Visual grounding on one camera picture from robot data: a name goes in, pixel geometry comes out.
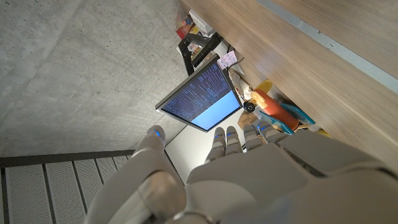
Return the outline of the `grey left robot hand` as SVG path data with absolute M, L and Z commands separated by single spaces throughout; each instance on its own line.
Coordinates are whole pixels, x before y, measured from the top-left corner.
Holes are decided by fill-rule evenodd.
M 397 174 L 345 143 L 267 123 L 217 128 L 205 163 L 182 181 L 155 125 L 102 186 L 87 223 L 396 223 Z

